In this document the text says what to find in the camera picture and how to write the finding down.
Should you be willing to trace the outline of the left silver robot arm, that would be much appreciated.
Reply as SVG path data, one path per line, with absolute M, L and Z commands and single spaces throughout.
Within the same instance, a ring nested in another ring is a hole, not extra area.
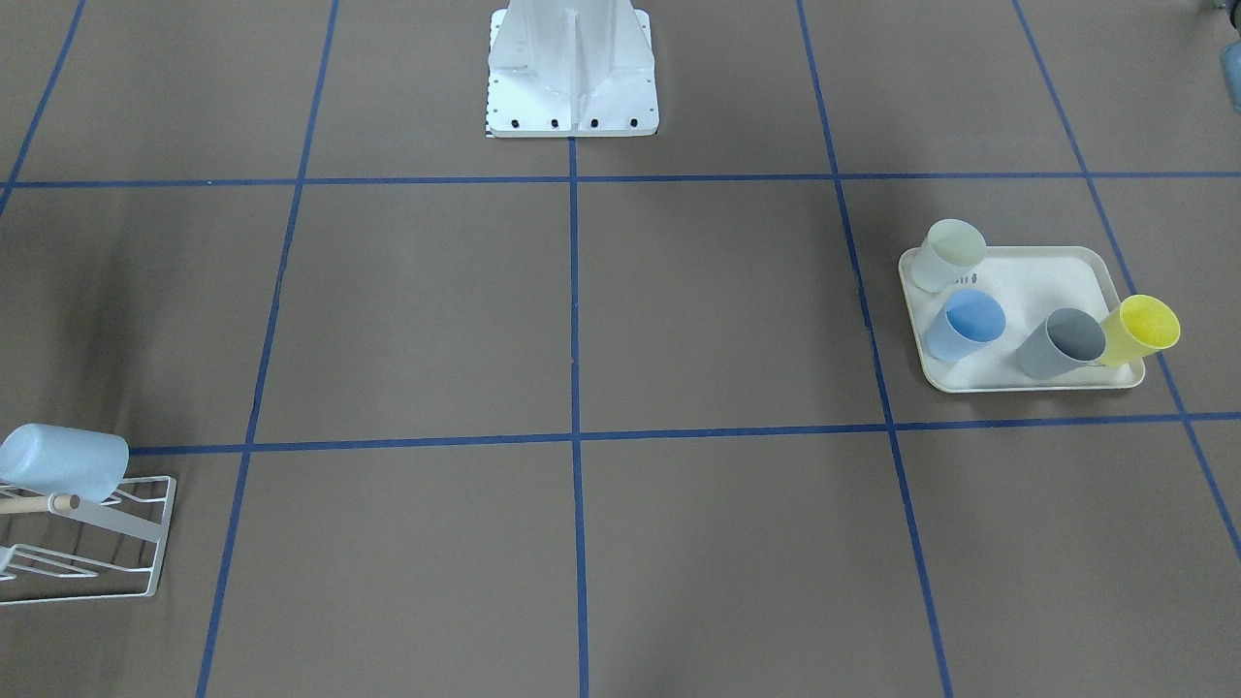
M 1229 106 L 1236 113 L 1241 111 L 1241 43 L 1229 43 L 1220 53 L 1222 79 L 1229 97 Z

